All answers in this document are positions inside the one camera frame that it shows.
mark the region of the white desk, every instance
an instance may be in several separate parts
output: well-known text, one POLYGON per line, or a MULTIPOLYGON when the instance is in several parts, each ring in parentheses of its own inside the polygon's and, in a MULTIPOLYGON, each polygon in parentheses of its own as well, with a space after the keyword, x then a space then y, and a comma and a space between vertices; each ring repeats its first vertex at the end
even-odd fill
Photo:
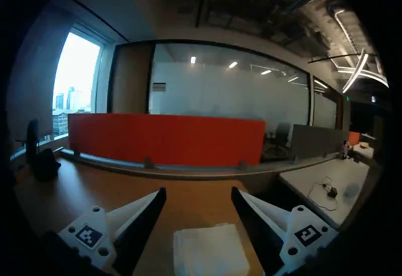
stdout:
POLYGON ((314 211, 337 229, 352 210, 366 180, 368 170, 369 166, 362 162, 356 163, 353 159, 334 159, 311 167, 283 172, 279 178, 312 204, 314 211), (320 208, 307 198, 313 182, 326 183, 329 181, 326 176, 332 179, 331 185, 338 191, 336 196, 337 204, 333 199, 327 197, 326 191, 318 184, 314 184, 310 198, 320 206, 325 206, 328 209, 336 208, 334 211, 320 208), (358 188, 355 190, 356 193, 353 197, 345 196, 348 185, 354 185, 355 188, 358 188))
POLYGON ((374 148, 372 147, 361 148, 360 144, 353 146, 353 151, 367 159, 372 159, 374 154, 374 148))

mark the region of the white cloth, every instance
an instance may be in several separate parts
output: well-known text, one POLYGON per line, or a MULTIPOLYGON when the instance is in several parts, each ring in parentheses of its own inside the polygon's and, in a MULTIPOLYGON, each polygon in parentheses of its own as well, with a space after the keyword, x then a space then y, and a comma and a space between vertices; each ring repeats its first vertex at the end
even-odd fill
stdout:
POLYGON ((243 276, 250 269, 233 224, 176 231, 173 254, 176 276, 243 276))

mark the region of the exposed ceiling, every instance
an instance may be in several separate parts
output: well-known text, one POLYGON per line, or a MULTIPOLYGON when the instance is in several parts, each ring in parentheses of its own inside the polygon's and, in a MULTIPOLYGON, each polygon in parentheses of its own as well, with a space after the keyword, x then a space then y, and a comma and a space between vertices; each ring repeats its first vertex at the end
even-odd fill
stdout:
MULTIPOLYGON (((363 69, 371 76, 385 76, 375 48, 344 0, 165 0, 181 17, 194 19, 197 26, 217 26, 258 36, 279 44, 307 60, 369 53, 363 69), (200 9, 200 22, 196 23, 200 9)), ((359 56, 332 60, 333 70, 350 71, 359 56)), ((351 73, 335 73, 341 85, 351 73)), ((359 76, 353 90, 385 100, 389 89, 382 83, 359 76)))

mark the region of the orange partition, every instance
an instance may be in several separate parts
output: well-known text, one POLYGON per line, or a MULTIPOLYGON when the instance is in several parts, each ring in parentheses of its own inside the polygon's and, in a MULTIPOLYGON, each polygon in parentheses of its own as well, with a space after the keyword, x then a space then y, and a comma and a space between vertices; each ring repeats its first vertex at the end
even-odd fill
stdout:
POLYGON ((355 133, 355 132, 349 132, 349 144, 350 145, 356 145, 359 144, 360 141, 360 133, 355 133))
POLYGON ((116 160, 186 166, 260 161, 265 122, 145 114, 69 114, 70 149, 116 160))

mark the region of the gray partition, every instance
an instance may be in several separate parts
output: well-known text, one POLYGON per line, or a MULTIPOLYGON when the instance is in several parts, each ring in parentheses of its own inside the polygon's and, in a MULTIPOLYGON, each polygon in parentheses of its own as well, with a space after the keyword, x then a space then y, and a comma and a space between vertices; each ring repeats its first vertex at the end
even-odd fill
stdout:
POLYGON ((348 135, 348 132, 342 130, 295 124, 290 157, 304 159, 338 152, 348 135))

